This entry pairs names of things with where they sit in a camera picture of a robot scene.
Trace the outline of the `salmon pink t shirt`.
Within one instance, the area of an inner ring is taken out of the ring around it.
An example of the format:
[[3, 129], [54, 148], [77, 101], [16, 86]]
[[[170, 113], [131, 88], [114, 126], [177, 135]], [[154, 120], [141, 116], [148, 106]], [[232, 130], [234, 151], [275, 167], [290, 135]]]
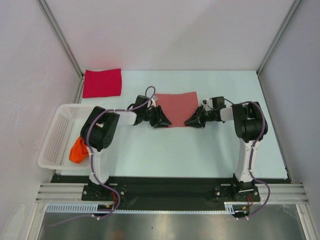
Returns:
[[156, 105], [161, 106], [164, 115], [171, 122], [169, 128], [184, 128], [187, 121], [199, 107], [196, 91], [181, 94], [156, 94]]

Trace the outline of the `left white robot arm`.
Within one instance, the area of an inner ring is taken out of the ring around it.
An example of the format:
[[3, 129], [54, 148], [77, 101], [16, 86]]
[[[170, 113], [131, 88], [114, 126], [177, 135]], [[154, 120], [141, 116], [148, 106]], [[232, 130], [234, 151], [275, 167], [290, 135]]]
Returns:
[[126, 109], [105, 109], [95, 106], [85, 121], [80, 136], [88, 150], [90, 176], [96, 184], [93, 194], [100, 200], [110, 196], [111, 188], [105, 184], [109, 179], [107, 161], [101, 155], [112, 144], [116, 130], [120, 126], [136, 126], [141, 122], [149, 122], [153, 128], [168, 128], [172, 125], [162, 107], [156, 105], [152, 98], [138, 95], [135, 102]]

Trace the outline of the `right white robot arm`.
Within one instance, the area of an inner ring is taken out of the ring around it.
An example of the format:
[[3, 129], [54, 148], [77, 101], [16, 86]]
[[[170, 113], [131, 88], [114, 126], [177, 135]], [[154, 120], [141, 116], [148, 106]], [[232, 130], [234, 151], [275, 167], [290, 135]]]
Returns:
[[184, 122], [187, 127], [204, 128], [207, 122], [232, 121], [239, 139], [239, 158], [232, 182], [227, 189], [218, 187], [215, 195], [233, 197], [236, 201], [250, 199], [257, 193], [254, 164], [260, 142], [268, 133], [268, 123], [258, 102], [233, 103], [223, 96], [212, 97], [212, 106], [204, 100], [194, 114]]

